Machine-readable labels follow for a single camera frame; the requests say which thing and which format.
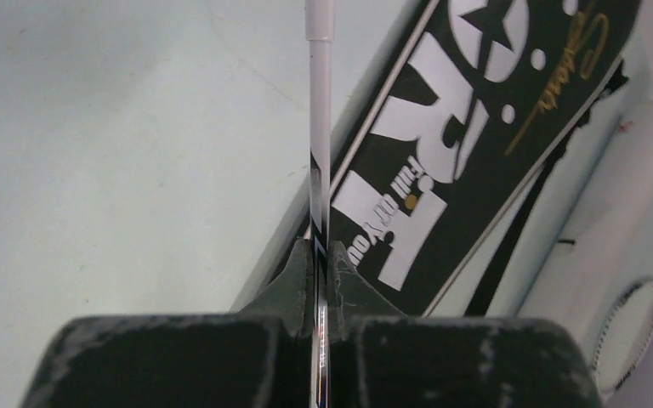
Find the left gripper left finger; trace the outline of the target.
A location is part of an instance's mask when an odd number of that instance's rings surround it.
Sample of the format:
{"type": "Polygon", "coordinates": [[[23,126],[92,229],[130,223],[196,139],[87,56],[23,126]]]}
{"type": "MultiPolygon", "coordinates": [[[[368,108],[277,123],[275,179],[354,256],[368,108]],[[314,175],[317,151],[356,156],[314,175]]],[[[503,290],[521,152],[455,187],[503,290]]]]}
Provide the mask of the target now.
{"type": "Polygon", "coordinates": [[[310,248],[223,314],[109,314],[63,325],[24,407],[306,407],[310,248]]]}

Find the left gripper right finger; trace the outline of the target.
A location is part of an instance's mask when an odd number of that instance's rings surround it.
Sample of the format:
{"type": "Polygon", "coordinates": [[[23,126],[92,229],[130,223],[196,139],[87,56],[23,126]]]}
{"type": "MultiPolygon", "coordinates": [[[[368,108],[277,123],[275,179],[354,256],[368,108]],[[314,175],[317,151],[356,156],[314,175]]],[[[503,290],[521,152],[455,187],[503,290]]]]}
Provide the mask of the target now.
{"type": "Polygon", "coordinates": [[[602,406],[564,327],[409,316],[357,273],[343,243],[333,242],[330,261],[331,406],[602,406]]]}

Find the white shuttlecock tube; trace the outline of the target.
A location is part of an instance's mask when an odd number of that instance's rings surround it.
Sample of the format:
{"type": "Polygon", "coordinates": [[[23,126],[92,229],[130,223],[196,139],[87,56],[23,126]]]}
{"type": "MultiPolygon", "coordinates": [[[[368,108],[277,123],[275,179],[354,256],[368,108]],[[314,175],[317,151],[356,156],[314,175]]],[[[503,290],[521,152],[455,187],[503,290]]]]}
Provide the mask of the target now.
{"type": "Polygon", "coordinates": [[[612,304],[653,279],[653,101],[617,125],[519,314],[552,320],[585,349],[612,304]]]}

